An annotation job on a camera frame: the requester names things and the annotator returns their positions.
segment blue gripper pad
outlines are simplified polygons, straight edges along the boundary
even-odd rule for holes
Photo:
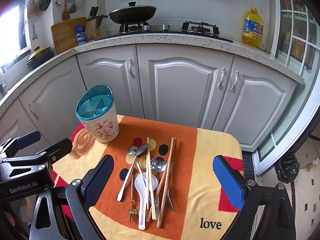
[[[104,187],[106,186],[114,168],[114,160],[111,155],[105,155],[98,165],[87,172],[83,177],[81,186],[81,195],[86,209],[94,206]]]
[[[213,159],[212,167],[231,205],[241,210],[244,205],[244,194],[241,186],[218,156]]]
[[[36,143],[37,141],[40,140],[40,138],[41,138],[41,133],[39,131],[28,133],[17,139],[15,147],[17,150],[22,150],[28,147],[29,145]]]

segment orange tablecloth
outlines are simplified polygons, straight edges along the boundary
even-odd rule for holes
[[[115,161],[114,171],[98,203],[89,209],[107,239],[220,239],[237,208],[231,206],[222,190],[212,170],[212,161],[216,155],[223,155],[234,169],[242,172],[239,143],[229,134],[211,130],[121,115],[118,121],[119,135],[106,144],[97,142],[83,125],[79,125],[70,137],[72,152],[53,165],[56,186],[82,178],[109,154]],[[122,170],[132,163],[133,158],[127,154],[129,147],[145,143],[147,137],[151,139],[151,157],[162,155],[165,160],[171,137],[177,137],[170,189],[175,212],[170,212],[166,205],[162,228],[156,228],[156,221],[151,220],[146,223],[146,230],[141,231],[137,223],[129,223],[131,184],[127,183],[122,202],[116,197],[123,183],[121,174],[125,171]],[[145,155],[140,157],[139,163],[143,169]],[[134,197],[139,210],[137,192]]]

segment bright window light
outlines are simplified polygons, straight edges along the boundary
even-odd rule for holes
[[[12,61],[20,51],[18,6],[0,18],[0,67]]]

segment trash bag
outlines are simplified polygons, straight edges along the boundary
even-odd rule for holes
[[[298,176],[300,164],[293,152],[287,152],[276,161],[274,167],[278,180],[288,184]]]

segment red dot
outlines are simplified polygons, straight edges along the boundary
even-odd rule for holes
[[[142,138],[137,137],[133,140],[133,145],[139,147],[142,144]]]

